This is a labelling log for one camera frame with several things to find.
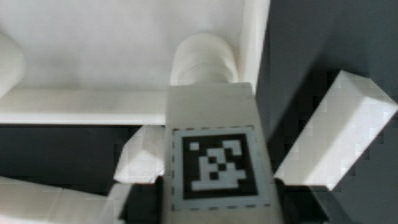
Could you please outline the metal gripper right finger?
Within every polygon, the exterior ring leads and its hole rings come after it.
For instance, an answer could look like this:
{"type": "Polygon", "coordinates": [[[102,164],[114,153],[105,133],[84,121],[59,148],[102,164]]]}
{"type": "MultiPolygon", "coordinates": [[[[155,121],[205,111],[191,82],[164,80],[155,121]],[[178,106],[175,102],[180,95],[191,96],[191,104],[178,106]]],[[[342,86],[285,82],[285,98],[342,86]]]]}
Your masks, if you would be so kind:
{"type": "Polygon", "coordinates": [[[329,224],[329,216],[308,186],[276,180],[285,224],[329,224]]]}

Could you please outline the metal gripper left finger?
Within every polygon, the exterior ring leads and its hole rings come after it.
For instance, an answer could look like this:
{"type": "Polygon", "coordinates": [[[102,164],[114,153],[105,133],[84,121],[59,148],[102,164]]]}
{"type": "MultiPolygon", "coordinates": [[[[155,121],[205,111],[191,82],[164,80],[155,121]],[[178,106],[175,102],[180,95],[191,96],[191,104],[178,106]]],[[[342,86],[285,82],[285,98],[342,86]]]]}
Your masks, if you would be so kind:
{"type": "Polygon", "coordinates": [[[135,184],[123,208],[127,224],[162,224],[164,179],[151,184],[135,184]]]}

